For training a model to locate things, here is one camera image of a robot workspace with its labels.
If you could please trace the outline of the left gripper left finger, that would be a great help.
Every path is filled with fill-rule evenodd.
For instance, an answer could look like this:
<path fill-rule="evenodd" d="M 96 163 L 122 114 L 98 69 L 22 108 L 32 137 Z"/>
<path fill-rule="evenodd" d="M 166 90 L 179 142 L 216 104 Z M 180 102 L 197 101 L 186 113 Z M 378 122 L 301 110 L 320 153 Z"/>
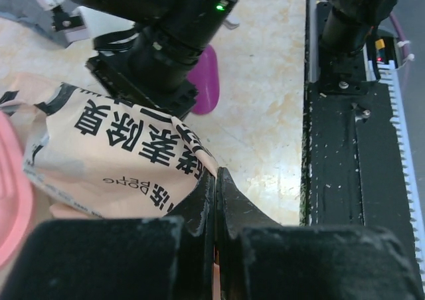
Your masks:
<path fill-rule="evenodd" d="M 194 190 L 168 215 L 184 220 L 174 299 L 213 298 L 215 177 L 203 171 Z"/>

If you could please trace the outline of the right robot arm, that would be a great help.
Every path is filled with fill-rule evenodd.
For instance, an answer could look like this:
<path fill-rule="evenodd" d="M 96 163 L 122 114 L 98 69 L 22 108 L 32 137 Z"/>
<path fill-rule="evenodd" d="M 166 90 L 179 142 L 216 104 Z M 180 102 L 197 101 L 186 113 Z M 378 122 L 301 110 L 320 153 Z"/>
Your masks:
<path fill-rule="evenodd" d="M 187 76 L 238 0 L 71 0 L 133 22 L 96 37 L 86 65 L 112 97 L 180 119 L 195 106 Z"/>

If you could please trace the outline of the beige cat litter bag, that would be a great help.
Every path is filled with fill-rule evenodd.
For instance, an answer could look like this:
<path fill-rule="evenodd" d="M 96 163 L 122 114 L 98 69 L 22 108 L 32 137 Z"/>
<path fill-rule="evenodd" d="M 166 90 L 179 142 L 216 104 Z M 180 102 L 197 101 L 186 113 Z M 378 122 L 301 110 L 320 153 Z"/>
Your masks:
<path fill-rule="evenodd" d="M 36 76 L 1 92 L 27 132 L 23 170 L 52 199 L 99 218 L 171 212 L 217 163 L 175 116 Z"/>

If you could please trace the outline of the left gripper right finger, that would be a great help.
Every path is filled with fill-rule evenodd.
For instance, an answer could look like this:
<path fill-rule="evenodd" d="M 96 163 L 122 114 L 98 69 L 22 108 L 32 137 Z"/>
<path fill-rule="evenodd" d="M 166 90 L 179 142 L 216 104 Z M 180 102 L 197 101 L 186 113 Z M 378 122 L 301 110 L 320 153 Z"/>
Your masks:
<path fill-rule="evenodd" d="M 220 270 L 220 298 L 245 299 L 246 278 L 241 234 L 245 228 L 279 228 L 236 186 L 230 171 L 220 167 L 216 178 L 215 236 Z"/>

